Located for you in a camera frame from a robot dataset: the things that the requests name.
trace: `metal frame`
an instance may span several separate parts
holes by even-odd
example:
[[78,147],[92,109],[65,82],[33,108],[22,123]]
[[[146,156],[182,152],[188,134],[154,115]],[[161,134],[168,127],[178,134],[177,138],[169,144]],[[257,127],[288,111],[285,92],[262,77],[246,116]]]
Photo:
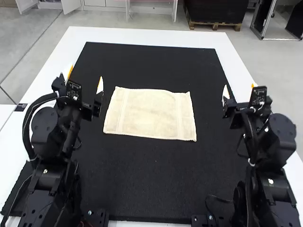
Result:
[[266,19],[264,20],[264,26],[263,26],[263,30],[262,32],[260,33],[256,28],[255,28],[255,21],[256,21],[256,17],[257,17],[257,14],[258,14],[258,11],[259,11],[259,8],[260,8],[260,5],[262,3],[262,1],[259,0],[259,2],[257,3],[256,5],[256,9],[255,9],[255,13],[254,13],[254,16],[252,18],[252,21],[251,21],[251,25],[250,25],[250,28],[251,30],[253,31],[253,33],[260,39],[260,40],[276,40],[276,41],[300,41],[302,40],[302,37],[301,38],[297,38],[295,37],[293,34],[291,34],[292,36],[294,36],[295,38],[294,39],[284,39],[284,38],[265,38],[265,33],[267,31],[267,28],[268,28],[268,25],[269,25],[269,22],[270,22],[270,19],[271,19],[271,15],[273,14],[274,10],[275,10],[275,6],[276,6],[276,1],[277,0],[273,0],[271,2],[271,5],[270,5],[270,8],[269,8],[269,11],[268,11],[268,15],[266,17]]

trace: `screw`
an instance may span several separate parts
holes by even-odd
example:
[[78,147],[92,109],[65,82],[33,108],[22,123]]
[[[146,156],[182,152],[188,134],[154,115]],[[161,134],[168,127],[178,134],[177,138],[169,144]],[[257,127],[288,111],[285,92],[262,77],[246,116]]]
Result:
[[274,180],[273,180],[273,179],[268,179],[268,182],[269,182],[270,184],[274,184]]

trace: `black cable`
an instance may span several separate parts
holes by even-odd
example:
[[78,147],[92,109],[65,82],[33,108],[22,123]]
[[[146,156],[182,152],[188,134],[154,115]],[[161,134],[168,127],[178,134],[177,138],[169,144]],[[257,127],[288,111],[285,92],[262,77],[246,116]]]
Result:
[[246,212],[247,212],[246,227],[252,227],[254,223],[254,215],[252,212],[252,204],[251,204],[251,176],[253,171],[254,171],[254,167],[248,164],[245,174],[245,197],[246,197]]
[[82,140],[80,139],[79,136],[77,136],[77,140],[79,141],[80,144],[79,144],[77,147],[75,147],[74,150],[78,150],[78,149],[80,149],[81,146],[82,146]]
[[31,161],[36,159],[36,155],[35,155],[34,149],[32,147],[32,144],[31,144],[30,138],[29,138],[29,124],[32,119],[32,116],[33,116],[34,112],[36,111],[36,109],[39,108],[42,104],[55,100],[57,97],[58,97],[58,95],[56,92],[41,96],[40,98],[38,98],[36,101],[34,101],[29,106],[29,108],[25,114],[25,118],[23,121],[23,127],[22,127],[22,140],[24,143],[24,147],[27,150],[29,159]]
[[249,133],[250,137],[251,137],[252,149],[249,151],[249,153],[250,153],[250,163],[254,165],[257,161],[257,155],[258,155],[257,133],[256,133],[255,129],[252,127],[252,124],[251,124],[251,121],[249,119],[248,113],[246,111],[242,111],[241,116],[242,116],[242,119],[243,119],[244,130],[245,130],[246,133]]
[[240,146],[240,143],[241,143],[242,139],[243,139],[243,135],[241,134],[241,135],[240,135],[240,138],[239,138],[239,140],[238,140],[238,143],[237,143],[236,152],[237,152],[237,155],[238,155],[239,157],[243,157],[243,158],[245,158],[245,159],[248,159],[249,156],[243,155],[243,154],[241,154],[241,153],[239,152],[239,146]]
[[215,196],[215,195],[212,195],[212,194],[208,194],[208,195],[206,196],[206,198],[205,198],[205,207],[206,207],[207,211],[213,216],[214,221],[215,221],[216,225],[218,226],[218,222],[217,222],[217,219],[216,219],[214,213],[210,210],[210,208],[209,208],[208,205],[207,205],[207,199],[210,199],[210,198],[216,199],[218,202],[222,202],[222,203],[225,203],[225,204],[233,203],[233,200],[222,199],[222,198],[220,198],[220,197],[218,197],[218,196]]
[[12,210],[13,207],[15,206],[15,203],[16,203],[16,201],[17,201],[17,198],[18,198],[18,196],[19,196],[19,193],[20,193],[21,189],[24,187],[25,183],[27,183],[27,182],[30,180],[31,177],[32,177],[32,174],[31,174],[27,179],[24,180],[24,182],[22,183],[21,187],[18,189],[18,192],[17,192],[17,194],[16,194],[16,196],[15,196],[15,199],[14,199],[14,201],[13,201],[13,203],[12,203],[12,205],[11,205],[9,211],[3,216],[3,219],[2,219],[2,221],[1,221],[1,227],[5,227],[6,222],[7,222],[7,220],[9,219],[9,215],[10,215],[10,213],[11,213],[11,210]]

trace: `white cabinet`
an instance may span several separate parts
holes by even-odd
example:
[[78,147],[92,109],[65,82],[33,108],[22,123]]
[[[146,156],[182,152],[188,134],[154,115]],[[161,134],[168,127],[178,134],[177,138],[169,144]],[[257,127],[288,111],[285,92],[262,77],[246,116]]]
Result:
[[130,13],[151,13],[171,15],[173,21],[176,21],[178,0],[170,1],[132,1],[125,0],[126,20],[128,21]]
[[125,0],[106,0],[106,6],[125,8]]
[[16,0],[20,14],[38,5],[43,9],[63,9],[64,14],[68,14],[81,7],[81,0],[61,0],[61,2],[40,2],[39,0]]
[[105,6],[105,0],[84,0],[86,6]]

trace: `yellow tag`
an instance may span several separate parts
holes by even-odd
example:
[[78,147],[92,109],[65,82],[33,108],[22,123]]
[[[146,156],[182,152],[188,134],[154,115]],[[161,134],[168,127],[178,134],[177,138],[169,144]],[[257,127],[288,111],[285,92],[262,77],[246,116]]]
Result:
[[72,71],[72,69],[74,68],[74,66],[73,65],[71,65],[71,69],[70,69],[70,71],[69,71],[69,73],[68,73],[68,75],[67,75],[67,79],[70,79],[70,76],[71,76],[71,71]]

